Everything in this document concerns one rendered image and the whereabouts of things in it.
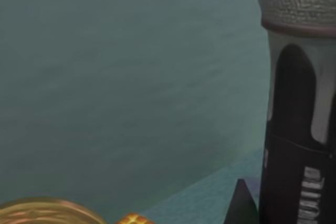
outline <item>black triangular object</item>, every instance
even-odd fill
[[[237,181],[224,224],[259,224],[256,204],[243,179]]]

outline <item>orange object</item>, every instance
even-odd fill
[[[141,215],[132,212],[125,217],[121,218],[116,224],[154,224],[153,221]]]

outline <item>blue cloth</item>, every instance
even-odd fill
[[[253,152],[142,214],[157,224],[223,224],[237,179],[244,178],[258,200],[262,154]]]

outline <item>yellow patterned object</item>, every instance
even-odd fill
[[[95,212],[70,201],[40,197],[0,205],[0,224],[108,224]]]
[[[136,213],[130,213],[115,224],[154,224],[154,222]]]

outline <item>round gold object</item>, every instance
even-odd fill
[[[38,197],[0,205],[0,224],[107,224],[98,214],[66,200]]]

